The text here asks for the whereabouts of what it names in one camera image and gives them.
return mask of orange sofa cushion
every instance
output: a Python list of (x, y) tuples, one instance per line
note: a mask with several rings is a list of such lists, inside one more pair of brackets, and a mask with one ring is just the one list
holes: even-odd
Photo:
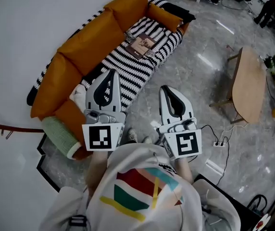
[(74, 159), (81, 160), (92, 152), (88, 152), (85, 147), (84, 135), (82, 130), (82, 125), (86, 124), (86, 118), (80, 111), (78, 106), (70, 99), (68, 99), (56, 112), (56, 117), (62, 121), (65, 126), (72, 131), (76, 138), (81, 143), (82, 147), (79, 148), (73, 155)]
[(135, 22), (145, 16), (148, 0), (113, 0), (104, 6), (113, 10), (114, 16), (126, 32)]
[(39, 87), (31, 117), (53, 116), (81, 79), (82, 75), (75, 66), (62, 54), (56, 53)]
[(180, 17), (159, 8), (153, 3), (150, 3), (146, 16), (152, 20), (155, 20), (156, 22), (162, 23), (167, 29), (169, 29), (173, 33), (176, 32), (178, 25), (182, 21)]
[(113, 12), (105, 10), (80, 32), (68, 39), (57, 51), (76, 65), (83, 75), (86, 75), (124, 39), (124, 34)]

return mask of power strip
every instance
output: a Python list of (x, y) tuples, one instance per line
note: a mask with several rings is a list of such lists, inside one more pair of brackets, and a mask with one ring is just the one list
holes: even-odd
[(224, 142), (223, 145), (221, 145), (222, 142), (219, 142), (218, 145), (216, 145), (216, 144), (217, 144), (217, 142), (213, 142), (213, 146), (214, 146), (214, 147), (225, 147), (227, 143)]

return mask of wooden coffee table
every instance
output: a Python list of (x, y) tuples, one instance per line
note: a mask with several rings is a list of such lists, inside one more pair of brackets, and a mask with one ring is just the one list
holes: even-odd
[(262, 68), (262, 59), (249, 46), (241, 48), (237, 55), (227, 61), (234, 58), (237, 58), (237, 65), (227, 100), (210, 104), (210, 107), (233, 103), (242, 118), (232, 121), (231, 124), (240, 121), (256, 123), (259, 121), (266, 86), (266, 71)]

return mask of marble floor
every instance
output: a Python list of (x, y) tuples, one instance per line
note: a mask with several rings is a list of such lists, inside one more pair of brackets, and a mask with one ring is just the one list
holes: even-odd
[[(253, 15), (248, 13), (249, 7), (245, 3), (224, 0), (224, 6), (238, 9), (232, 10), (222, 4), (213, 6), (205, 0), (200, 3), (195, 0), (168, 1), (190, 10), (196, 20), (190, 24), (182, 44), (128, 109), (125, 129), (134, 127), (138, 131), (139, 141), (145, 136), (157, 140), (158, 134), (153, 124), (161, 123), (158, 92), (160, 86), (166, 84), (181, 91), (191, 101), (198, 127), (209, 124), (219, 137), (223, 130), (232, 128), (230, 121), (236, 118), (232, 104), (223, 108), (209, 107), (210, 103), (226, 97), (236, 64), (235, 60), (227, 64), (227, 58), (244, 45), (252, 46), (262, 57), (273, 55), (275, 35), (270, 29), (261, 29), (253, 22)], [(251, 10), (258, 13), (262, 5), (255, 2), (253, 5)], [(275, 98), (275, 85), (269, 74), (267, 80)], [(261, 123), (249, 124), (245, 128), (235, 127), (232, 136), (231, 131), (224, 133), (224, 136), (231, 136), (230, 156), (219, 187), (244, 205), (256, 194), (265, 195), (269, 206), (275, 198), (275, 119), (271, 117), (274, 105), (266, 88)], [(205, 162), (210, 159), (224, 168), (227, 147), (213, 147), (214, 141), (211, 130), (203, 129), (203, 153), (190, 163), (190, 167), (194, 176), (201, 173), (216, 184), (220, 176)], [(41, 167), (50, 178), (60, 187), (83, 189), (83, 171), (87, 169), (89, 159), (83, 162), (66, 159), (48, 139), (42, 148), (47, 156)]]

